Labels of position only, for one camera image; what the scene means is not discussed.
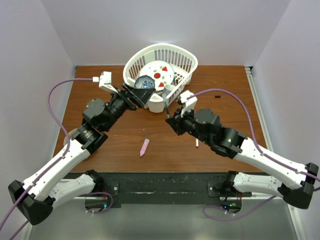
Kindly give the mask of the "green fineliner pen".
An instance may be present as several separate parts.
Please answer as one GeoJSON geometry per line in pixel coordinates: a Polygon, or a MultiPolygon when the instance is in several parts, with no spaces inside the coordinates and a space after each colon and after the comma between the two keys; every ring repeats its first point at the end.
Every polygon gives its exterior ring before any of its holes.
{"type": "Polygon", "coordinates": [[[170,111],[169,111],[168,99],[167,99],[167,95],[165,92],[162,93],[162,98],[163,98],[163,104],[164,104],[166,116],[169,119],[171,116],[170,116],[170,111]]]}

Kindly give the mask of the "white red marker pen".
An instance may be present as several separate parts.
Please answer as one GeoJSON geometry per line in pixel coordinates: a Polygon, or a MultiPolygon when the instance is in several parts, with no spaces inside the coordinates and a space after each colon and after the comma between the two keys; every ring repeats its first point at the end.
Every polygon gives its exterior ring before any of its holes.
{"type": "Polygon", "coordinates": [[[196,138],[195,139],[195,148],[198,149],[199,148],[199,140],[196,138]]]}

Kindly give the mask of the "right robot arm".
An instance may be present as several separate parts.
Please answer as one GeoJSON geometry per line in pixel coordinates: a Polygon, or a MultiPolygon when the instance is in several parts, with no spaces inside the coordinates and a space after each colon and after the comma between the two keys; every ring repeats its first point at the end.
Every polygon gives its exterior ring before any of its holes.
{"type": "Polygon", "coordinates": [[[208,108],[186,113],[177,109],[165,121],[177,135],[188,133],[215,154],[247,163],[266,173],[229,171],[224,182],[213,186],[220,196],[227,198],[255,192],[282,198],[299,209],[309,208],[319,170],[317,165],[297,163],[255,145],[245,134],[222,126],[220,117],[208,108]]]}

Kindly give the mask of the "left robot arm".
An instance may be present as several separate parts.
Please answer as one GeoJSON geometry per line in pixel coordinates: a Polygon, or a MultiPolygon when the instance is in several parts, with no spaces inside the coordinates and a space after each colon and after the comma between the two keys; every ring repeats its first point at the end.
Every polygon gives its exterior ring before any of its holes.
{"type": "Polygon", "coordinates": [[[81,195],[104,194],[105,180],[88,170],[69,183],[61,183],[76,165],[91,156],[107,140],[107,132],[124,114],[146,108],[155,88],[134,88],[127,84],[111,93],[111,100],[90,100],[82,114],[82,124],[67,137],[67,144],[38,172],[20,182],[14,180],[8,191],[14,206],[33,226],[40,224],[63,203],[81,195]]]}

